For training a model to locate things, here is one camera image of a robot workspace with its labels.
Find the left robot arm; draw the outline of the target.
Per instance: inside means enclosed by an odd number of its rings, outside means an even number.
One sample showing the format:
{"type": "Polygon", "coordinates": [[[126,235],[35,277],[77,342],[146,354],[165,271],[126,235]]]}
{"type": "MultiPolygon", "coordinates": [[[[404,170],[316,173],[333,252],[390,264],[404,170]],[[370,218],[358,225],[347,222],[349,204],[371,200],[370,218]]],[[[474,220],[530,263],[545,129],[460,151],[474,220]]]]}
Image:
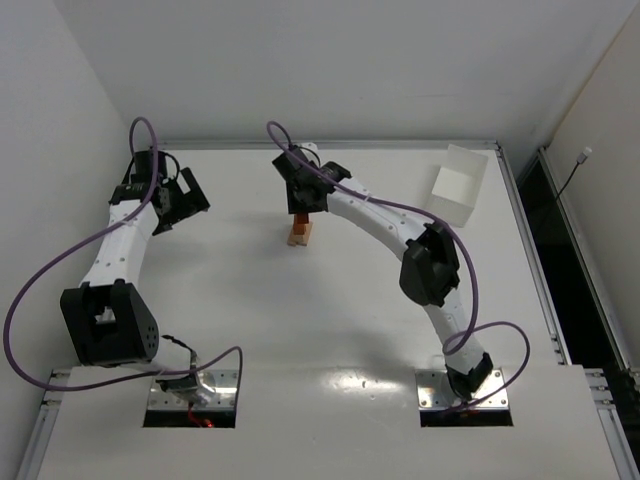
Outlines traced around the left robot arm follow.
{"type": "Polygon", "coordinates": [[[63,291],[60,307],[81,364],[155,372],[162,391],[204,406],[215,393],[213,377],[196,369],[194,349],[161,333],[137,290],[149,240],[210,206],[190,169],[168,173],[176,161],[164,151],[133,155],[109,201],[111,230],[79,286],[63,291]]]}

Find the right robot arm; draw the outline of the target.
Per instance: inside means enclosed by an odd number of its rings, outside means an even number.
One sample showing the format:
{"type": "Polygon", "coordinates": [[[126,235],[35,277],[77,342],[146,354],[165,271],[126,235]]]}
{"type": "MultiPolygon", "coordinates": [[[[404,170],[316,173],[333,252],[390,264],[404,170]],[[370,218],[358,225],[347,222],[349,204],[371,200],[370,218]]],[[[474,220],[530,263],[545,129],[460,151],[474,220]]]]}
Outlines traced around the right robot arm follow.
{"type": "Polygon", "coordinates": [[[291,214],[339,216],[381,242],[401,262],[402,292],[431,320],[454,394],[464,403],[472,402],[493,362],[474,335],[478,278],[456,232],[427,212],[373,196],[335,162],[314,165],[300,145],[285,148],[272,165],[285,182],[291,214]],[[433,219],[425,222],[422,217],[433,219]]]}

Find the dark brown wood cube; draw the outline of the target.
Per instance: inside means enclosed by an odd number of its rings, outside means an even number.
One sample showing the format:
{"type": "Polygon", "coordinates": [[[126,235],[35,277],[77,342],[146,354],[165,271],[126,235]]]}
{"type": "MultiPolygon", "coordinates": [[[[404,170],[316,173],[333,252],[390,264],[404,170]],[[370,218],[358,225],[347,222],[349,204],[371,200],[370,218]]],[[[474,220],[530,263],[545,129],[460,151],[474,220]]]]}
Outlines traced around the dark brown wood cube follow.
{"type": "Polygon", "coordinates": [[[294,222],[300,225],[306,225],[309,223],[309,216],[307,213],[298,213],[295,215],[294,222]]]}

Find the light long wood block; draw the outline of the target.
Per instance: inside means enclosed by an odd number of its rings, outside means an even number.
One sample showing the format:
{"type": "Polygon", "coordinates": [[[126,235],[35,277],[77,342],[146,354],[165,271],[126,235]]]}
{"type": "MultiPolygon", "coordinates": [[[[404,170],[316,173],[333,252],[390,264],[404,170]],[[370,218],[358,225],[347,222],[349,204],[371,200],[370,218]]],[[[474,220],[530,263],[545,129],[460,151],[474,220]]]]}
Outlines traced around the light long wood block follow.
{"type": "Polygon", "coordinates": [[[293,225],[287,237],[287,244],[289,246],[297,246],[300,242],[301,236],[296,231],[296,226],[293,225]]]}
{"type": "Polygon", "coordinates": [[[310,222],[308,224],[303,225],[303,232],[298,237],[298,244],[300,246],[307,246],[310,240],[310,236],[312,233],[313,223],[310,222]]]}

